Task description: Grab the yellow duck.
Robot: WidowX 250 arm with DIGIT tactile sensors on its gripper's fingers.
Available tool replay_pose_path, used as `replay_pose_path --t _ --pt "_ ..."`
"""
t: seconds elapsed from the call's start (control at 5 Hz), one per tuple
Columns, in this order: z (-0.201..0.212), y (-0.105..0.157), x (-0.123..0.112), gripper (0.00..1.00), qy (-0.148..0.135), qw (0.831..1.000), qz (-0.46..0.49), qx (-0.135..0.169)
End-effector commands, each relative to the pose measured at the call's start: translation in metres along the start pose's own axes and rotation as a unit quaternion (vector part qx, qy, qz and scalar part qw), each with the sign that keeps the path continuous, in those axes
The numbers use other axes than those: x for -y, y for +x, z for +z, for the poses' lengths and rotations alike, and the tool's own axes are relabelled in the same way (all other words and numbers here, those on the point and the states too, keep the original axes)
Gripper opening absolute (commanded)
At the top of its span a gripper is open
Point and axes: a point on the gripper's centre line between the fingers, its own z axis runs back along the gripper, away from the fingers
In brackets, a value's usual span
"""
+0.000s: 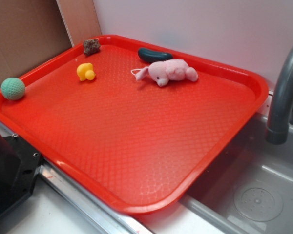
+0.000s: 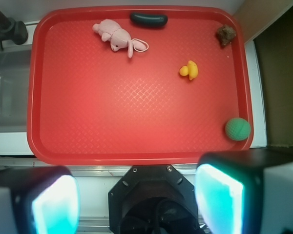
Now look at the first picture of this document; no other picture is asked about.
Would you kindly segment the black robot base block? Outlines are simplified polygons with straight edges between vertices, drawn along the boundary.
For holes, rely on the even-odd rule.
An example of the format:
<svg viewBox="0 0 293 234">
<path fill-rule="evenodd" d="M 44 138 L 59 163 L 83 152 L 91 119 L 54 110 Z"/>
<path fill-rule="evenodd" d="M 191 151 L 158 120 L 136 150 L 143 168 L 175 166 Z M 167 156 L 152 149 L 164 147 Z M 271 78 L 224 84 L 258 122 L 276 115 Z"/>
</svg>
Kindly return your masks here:
<svg viewBox="0 0 293 234">
<path fill-rule="evenodd" d="M 41 161 L 21 136 L 0 134 L 0 218 L 32 195 Z"/>
</svg>

